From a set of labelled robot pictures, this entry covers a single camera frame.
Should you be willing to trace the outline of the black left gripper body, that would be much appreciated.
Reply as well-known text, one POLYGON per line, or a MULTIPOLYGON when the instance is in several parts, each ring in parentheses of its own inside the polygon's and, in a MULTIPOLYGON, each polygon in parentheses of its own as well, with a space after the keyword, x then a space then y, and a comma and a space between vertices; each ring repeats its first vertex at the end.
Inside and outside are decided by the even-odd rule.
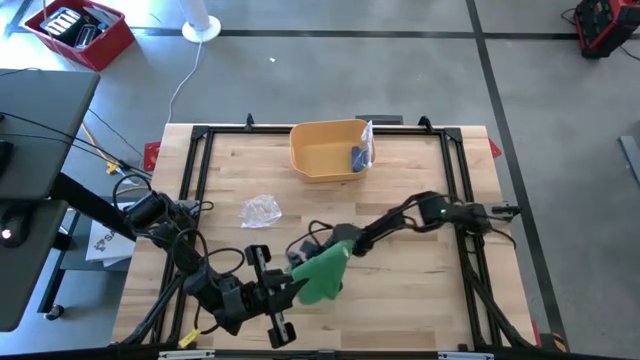
POLYGON ((273 285, 272 276, 285 272, 281 269, 267 268, 271 261, 267 245, 250 245, 244 253, 247 263, 254 268, 256 281, 245 284, 231 281, 220 283, 223 308, 219 311, 219 326, 229 334, 237 336, 244 322, 266 315, 272 323, 272 327, 267 331, 271 347, 284 347, 296 339, 296 332, 293 324, 284 320, 285 310, 276 312, 274 309, 277 286, 273 285))

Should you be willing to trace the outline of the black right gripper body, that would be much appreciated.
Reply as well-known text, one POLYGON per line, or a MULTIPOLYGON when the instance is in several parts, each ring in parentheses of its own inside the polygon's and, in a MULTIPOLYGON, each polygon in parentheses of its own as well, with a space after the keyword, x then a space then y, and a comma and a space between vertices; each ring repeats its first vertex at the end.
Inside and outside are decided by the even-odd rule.
POLYGON ((368 253, 368 248, 359 240, 364 234, 361 228, 350 223, 330 225, 327 223, 311 223, 308 236, 299 247, 299 252, 306 260, 318 256, 329 250, 332 246, 346 242, 351 244, 351 253, 357 257, 363 257, 368 253), (329 231, 329 237, 320 243, 316 238, 317 233, 329 231))

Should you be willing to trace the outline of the green elastic bandage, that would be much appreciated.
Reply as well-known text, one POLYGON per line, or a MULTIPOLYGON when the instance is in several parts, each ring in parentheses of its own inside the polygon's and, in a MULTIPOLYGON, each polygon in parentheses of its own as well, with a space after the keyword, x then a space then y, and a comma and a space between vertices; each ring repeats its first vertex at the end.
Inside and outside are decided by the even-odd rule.
POLYGON ((297 293, 301 304, 314 305, 323 300, 337 298, 341 292, 342 280, 352 255, 353 245, 352 240, 340 241, 290 270, 296 282, 307 280, 297 293))

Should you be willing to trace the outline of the yellow plastic bin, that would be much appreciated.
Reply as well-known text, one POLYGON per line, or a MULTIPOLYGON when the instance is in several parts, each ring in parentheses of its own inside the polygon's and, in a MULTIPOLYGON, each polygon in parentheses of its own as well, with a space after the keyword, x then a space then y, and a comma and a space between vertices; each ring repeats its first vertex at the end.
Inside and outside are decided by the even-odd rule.
POLYGON ((354 173, 350 154, 360 144, 366 122, 348 119, 295 125, 289 134, 291 165, 308 183, 364 178, 370 168, 354 173))

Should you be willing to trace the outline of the white printed paper sheet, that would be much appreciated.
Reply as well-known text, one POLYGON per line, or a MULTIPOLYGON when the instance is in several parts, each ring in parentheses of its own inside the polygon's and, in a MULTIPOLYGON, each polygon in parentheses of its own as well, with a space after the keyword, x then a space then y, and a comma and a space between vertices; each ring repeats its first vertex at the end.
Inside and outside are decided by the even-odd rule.
POLYGON ((110 267, 130 259, 134 253, 135 241, 92 220, 85 260, 110 267))

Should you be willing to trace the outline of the black desk leg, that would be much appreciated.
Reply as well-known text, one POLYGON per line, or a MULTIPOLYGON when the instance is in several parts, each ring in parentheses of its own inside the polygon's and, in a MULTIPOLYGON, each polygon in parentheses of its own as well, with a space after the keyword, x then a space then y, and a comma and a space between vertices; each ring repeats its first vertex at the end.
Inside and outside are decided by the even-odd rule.
POLYGON ((52 248, 58 250, 59 255, 37 310, 43 315, 55 304, 67 270, 109 272, 109 269, 100 263, 84 260, 92 220, 135 241, 134 234, 125 224, 117 208, 64 173, 57 176, 50 195, 53 200, 66 201, 75 211, 75 215, 68 229, 59 226, 53 241, 52 248))

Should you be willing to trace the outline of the grey desk top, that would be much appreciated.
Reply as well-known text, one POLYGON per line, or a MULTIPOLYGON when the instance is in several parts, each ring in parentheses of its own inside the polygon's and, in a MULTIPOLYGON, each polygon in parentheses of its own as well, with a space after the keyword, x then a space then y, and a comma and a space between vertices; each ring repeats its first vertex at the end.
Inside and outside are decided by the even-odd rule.
POLYGON ((0 332, 19 325, 39 278, 68 203, 46 200, 0 204, 0 216, 10 207, 26 207, 31 213, 29 236, 17 248, 0 245, 0 332))
POLYGON ((0 68, 0 141, 13 145, 0 199, 49 196, 99 81, 94 72, 0 68))

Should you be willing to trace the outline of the yellow black table foot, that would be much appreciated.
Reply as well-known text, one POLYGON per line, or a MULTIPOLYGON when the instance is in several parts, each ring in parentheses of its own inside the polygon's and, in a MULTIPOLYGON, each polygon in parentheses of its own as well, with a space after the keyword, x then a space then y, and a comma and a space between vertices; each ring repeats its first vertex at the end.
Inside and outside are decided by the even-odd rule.
POLYGON ((547 351, 569 352, 569 347, 565 343, 565 340, 557 333, 540 333, 539 347, 547 351))

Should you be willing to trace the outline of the black computer mouse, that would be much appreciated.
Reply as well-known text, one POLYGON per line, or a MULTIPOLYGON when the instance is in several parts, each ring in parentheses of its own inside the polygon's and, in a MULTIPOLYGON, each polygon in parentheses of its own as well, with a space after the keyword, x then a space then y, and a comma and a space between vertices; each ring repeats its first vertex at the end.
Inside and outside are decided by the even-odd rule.
POLYGON ((31 213, 26 207, 13 206, 0 216, 0 245, 17 248, 29 236, 31 213))

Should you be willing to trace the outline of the red plastic crate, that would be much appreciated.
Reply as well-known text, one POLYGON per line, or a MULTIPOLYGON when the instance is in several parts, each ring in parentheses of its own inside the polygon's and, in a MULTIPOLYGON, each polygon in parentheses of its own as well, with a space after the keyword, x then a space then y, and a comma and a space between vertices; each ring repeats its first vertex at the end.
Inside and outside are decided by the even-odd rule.
POLYGON ((28 19, 23 27, 35 34, 52 51, 96 72, 106 68, 134 42, 123 13, 91 0, 54 0, 50 5, 43 5, 43 9, 28 19), (84 24, 65 37, 54 37, 40 28, 40 23, 46 16, 60 7, 75 10, 82 15, 84 24, 93 24, 99 28, 100 34, 86 49, 74 47, 78 31, 84 24))

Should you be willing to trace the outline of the grey metal bar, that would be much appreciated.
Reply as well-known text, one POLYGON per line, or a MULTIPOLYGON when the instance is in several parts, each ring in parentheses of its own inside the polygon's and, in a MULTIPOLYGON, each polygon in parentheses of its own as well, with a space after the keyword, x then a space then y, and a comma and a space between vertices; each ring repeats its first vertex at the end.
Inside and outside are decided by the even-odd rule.
POLYGON ((633 136, 620 136, 618 139, 629 168, 640 186, 640 147, 633 136))

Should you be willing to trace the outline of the small black framed box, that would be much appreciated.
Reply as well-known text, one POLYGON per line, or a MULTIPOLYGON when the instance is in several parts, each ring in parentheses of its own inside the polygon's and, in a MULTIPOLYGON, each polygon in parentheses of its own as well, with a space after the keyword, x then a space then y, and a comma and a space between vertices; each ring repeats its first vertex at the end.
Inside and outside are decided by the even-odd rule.
POLYGON ((79 50, 86 49, 99 34, 100 30, 96 25, 84 24, 78 31, 74 47, 79 50))

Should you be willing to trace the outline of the red black power station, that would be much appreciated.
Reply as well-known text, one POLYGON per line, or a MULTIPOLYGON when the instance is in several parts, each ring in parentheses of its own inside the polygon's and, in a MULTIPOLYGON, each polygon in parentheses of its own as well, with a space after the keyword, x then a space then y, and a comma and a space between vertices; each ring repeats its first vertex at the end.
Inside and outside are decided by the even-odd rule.
POLYGON ((573 20, 581 55, 605 58, 640 27, 640 0, 581 0, 573 20))

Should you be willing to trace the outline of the black white striped box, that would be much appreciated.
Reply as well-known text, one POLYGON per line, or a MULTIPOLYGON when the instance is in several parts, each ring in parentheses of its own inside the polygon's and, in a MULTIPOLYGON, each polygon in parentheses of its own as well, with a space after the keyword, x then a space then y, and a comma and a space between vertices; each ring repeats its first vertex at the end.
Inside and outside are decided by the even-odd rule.
POLYGON ((40 23, 40 28, 54 37, 65 37, 83 24, 84 20, 80 13, 68 7, 60 7, 46 16, 40 23))

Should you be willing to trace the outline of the silver edge bracket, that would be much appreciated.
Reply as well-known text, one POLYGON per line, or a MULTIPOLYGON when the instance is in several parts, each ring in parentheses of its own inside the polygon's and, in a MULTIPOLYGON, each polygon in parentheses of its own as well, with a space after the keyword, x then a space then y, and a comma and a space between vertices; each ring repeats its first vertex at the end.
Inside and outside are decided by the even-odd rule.
POLYGON ((175 350, 163 351, 157 360, 211 360, 216 358, 213 350, 175 350))
POLYGON ((491 353, 479 352, 438 352, 438 360, 495 360, 491 353))

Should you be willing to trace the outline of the dark grey bracket plate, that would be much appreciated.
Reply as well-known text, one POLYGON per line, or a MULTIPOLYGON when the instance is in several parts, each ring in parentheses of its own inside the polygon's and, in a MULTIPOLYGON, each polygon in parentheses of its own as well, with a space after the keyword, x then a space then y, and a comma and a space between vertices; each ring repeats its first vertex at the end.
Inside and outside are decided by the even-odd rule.
POLYGON ((356 119, 372 122, 374 125, 403 125, 402 115, 357 115, 356 119))

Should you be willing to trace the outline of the black aluminium table frame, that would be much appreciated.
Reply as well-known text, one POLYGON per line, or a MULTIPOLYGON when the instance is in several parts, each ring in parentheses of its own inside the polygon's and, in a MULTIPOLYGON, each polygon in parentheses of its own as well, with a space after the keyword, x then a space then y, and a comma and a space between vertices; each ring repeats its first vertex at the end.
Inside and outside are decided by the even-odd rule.
MULTIPOLYGON (((408 196, 449 192, 480 203, 502 199, 488 134, 482 126, 382 126, 376 160, 359 180, 308 183, 290 161, 286 125, 217 124, 203 192, 213 208, 200 231, 219 270, 249 281, 254 272, 234 249, 270 248, 273 266, 313 220, 366 225, 408 196), (242 228, 243 203, 273 195, 282 216, 264 228, 242 228)), ((335 300, 295 304, 295 350, 431 351, 470 344, 469 313, 454 229, 397 232, 351 260, 335 300)))

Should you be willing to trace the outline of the white fan pedestal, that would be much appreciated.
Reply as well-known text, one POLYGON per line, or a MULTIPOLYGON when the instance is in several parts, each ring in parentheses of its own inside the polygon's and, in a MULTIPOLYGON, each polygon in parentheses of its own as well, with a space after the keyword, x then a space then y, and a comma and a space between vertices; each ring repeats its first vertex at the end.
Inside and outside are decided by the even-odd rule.
POLYGON ((179 0, 179 4, 185 17, 181 31, 186 40, 205 43, 220 34, 221 22, 209 14, 204 0, 179 0))

